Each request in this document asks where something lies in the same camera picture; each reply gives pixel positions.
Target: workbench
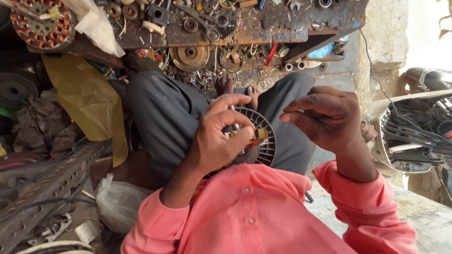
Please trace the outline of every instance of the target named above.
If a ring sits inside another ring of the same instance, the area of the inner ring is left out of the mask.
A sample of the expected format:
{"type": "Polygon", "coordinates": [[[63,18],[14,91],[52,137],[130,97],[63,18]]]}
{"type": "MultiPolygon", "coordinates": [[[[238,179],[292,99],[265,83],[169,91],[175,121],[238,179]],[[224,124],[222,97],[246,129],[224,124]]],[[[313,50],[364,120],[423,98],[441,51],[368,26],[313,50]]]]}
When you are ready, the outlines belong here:
{"type": "MultiPolygon", "coordinates": [[[[208,41],[201,26],[195,33],[186,32],[183,18],[188,15],[174,5],[170,8],[174,13],[172,23],[165,28],[164,35],[149,32],[141,26],[142,19],[138,18],[127,21],[126,33],[118,37],[121,28],[110,19],[116,40],[123,49],[286,43],[290,52],[286,55],[285,62],[303,58],[365,24],[368,0],[342,0],[341,5],[326,9],[318,6],[318,0],[299,2],[300,9],[294,11],[289,9],[285,1],[275,5],[271,0],[265,2],[263,10],[257,10],[256,6],[237,8],[235,30],[218,42],[208,41]]],[[[80,34],[64,51],[112,67],[123,67],[120,59],[103,53],[80,34]]]]}

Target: yellow paper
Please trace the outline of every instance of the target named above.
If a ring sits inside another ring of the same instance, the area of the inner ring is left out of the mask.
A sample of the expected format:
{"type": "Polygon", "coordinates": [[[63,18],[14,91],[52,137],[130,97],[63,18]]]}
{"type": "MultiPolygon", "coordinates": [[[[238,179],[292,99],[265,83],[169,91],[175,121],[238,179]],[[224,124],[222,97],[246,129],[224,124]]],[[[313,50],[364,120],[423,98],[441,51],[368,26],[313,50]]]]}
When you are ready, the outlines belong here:
{"type": "Polygon", "coordinates": [[[127,158],[121,98],[83,57],[42,55],[58,100],[91,141],[113,139],[113,167],[127,158]]]}

